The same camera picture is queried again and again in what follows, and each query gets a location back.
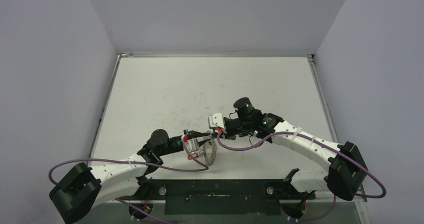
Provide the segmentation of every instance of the robotic arm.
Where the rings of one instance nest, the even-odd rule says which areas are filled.
[[[314,140],[340,150],[366,169],[354,144],[347,142],[340,145],[316,138],[301,128],[290,125],[281,117],[255,109],[249,98],[241,98],[233,106],[238,118],[226,118],[221,113],[209,116],[209,127],[214,131],[212,134],[185,131],[182,136],[169,138],[165,130],[159,129],[151,134],[140,151],[123,160],[90,167],[85,163],[75,165],[56,183],[49,194],[50,199],[66,224],[75,223],[98,204],[143,191],[148,182],[145,176],[161,167],[163,161],[160,157],[163,155],[183,150],[197,151],[203,144],[221,135],[221,138],[234,140],[237,135],[243,136],[246,133],[264,138],[277,132],[294,134],[274,135],[266,141],[290,148],[323,168],[322,171],[294,169],[284,179],[286,183],[301,193],[323,190],[331,191],[344,200],[353,199],[366,173],[341,156],[317,145]]]

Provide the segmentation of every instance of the white table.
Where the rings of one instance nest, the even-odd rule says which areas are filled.
[[[331,134],[306,57],[121,58],[99,127],[92,157],[122,159],[137,152],[156,129],[169,136],[184,129],[208,130],[208,116],[228,116],[233,103],[249,97],[263,113],[273,113],[320,138]],[[226,140],[248,146],[248,137]],[[162,157],[176,168],[199,168],[185,152]],[[271,179],[291,169],[319,170],[309,159],[281,146],[264,144],[234,152],[218,146],[209,171],[181,173],[159,169],[156,179]]]

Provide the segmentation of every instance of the red clip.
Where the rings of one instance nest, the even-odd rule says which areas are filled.
[[[198,158],[199,157],[199,154],[197,152],[192,153],[192,155],[194,155],[193,156],[194,158]]]

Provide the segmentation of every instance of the table surface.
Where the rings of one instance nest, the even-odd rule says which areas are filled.
[[[169,136],[181,135],[184,129],[207,131],[208,116],[228,116],[240,97],[249,97],[264,113],[276,114],[310,134],[331,140],[307,58],[121,58],[91,156],[123,159],[140,150],[156,129],[165,129]],[[250,145],[248,137],[225,143]],[[284,178],[293,168],[321,169],[290,149],[269,143],[241,152],[218,146],[216,157],[208,171],[159,169],[151,176],[272,179]],[[165,166],[199,168],[185,152],[162,159]]]

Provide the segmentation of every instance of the black cylinder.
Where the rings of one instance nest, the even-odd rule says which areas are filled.
[[[238,99],[232,105],[235,108],[237,116],[240,120],[249,120],[254,116],[254,107],[248,97]]]

